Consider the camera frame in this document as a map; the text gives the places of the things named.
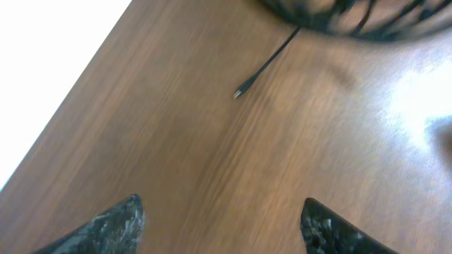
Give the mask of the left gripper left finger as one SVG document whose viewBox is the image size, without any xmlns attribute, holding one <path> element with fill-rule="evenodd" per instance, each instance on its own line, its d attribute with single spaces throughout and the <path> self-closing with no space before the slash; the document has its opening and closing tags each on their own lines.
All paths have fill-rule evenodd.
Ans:
<svg viewBox="0 0 452 254">
<path fill-rule="evenodd" d="M 141 198 L 130 195 L 35 254 L 136 254 L 145 228 Z"/>
</svg>

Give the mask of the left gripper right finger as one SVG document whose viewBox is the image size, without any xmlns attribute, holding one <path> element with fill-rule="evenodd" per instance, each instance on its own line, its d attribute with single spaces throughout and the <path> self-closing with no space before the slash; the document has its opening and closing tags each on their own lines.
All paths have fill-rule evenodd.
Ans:
<svg viewBox="0 0 452 254">
<path fill-rule="evenodd" d="M 396 254 L 314 198 L 304 201 L 300 231 L 307 254 Z"/>
</svg>

